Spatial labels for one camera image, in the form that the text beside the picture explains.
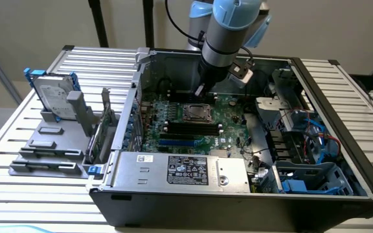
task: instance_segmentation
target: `metal rack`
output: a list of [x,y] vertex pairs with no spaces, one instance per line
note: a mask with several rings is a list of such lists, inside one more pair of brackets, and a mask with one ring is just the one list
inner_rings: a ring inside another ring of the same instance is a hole
[[[74,47],[59,53],[47,71],[77,73],[86,103],[94,111],[102,110],[101,88],[110,88],[111,108],[119,113],[135,72],[135,53]],[[373,103],[339,66],[322,60],[302,62],[373,164]],[[33,225],[51,232],[115,232],[87,195],[86,180],[7,175],[10,161],[41,121],[39,109],[31,91],[0,131],[0,225]],[[373,232],[373,218],[350,219],[327,232]]]

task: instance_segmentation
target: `power supply label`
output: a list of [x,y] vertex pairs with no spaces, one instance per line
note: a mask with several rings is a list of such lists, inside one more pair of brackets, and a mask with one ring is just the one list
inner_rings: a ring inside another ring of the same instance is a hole
[[205,157],[169,156],[169,184],[207,185],[207,163]]

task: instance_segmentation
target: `sticker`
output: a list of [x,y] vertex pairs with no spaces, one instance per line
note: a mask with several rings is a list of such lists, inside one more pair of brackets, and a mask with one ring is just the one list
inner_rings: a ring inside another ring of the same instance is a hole
[[138,155],[135,162],[138,163],[150,163],[153,162],[153,155]]
[[205,157],[169,156],[169,184],[207,185],[207,163]]
[[43,99],[47,103],[47,108],[62,119],[75,120],[75,113],[71,105],[66,102],[66,91],[55,86],[41,85]]

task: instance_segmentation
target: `motherboard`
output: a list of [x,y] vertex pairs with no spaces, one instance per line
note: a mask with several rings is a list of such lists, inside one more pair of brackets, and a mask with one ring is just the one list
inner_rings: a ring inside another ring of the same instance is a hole
[[226,94],[213,94],[205,100],[145,94],[142,152],[245,157],[241,147],[250,142],[239,100]]

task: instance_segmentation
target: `black pole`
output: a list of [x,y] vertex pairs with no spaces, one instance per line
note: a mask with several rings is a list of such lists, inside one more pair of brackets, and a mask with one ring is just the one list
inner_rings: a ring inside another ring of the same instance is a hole
[[142,0],[142,21],[143,21],[143,26],[145,26],[146,47],[154,48],[153,0]]
[[89,6],[93,14],[99,47],[107,48],[109,42],[107,42],[106,29],[103,27],[99,0],[89,0]]

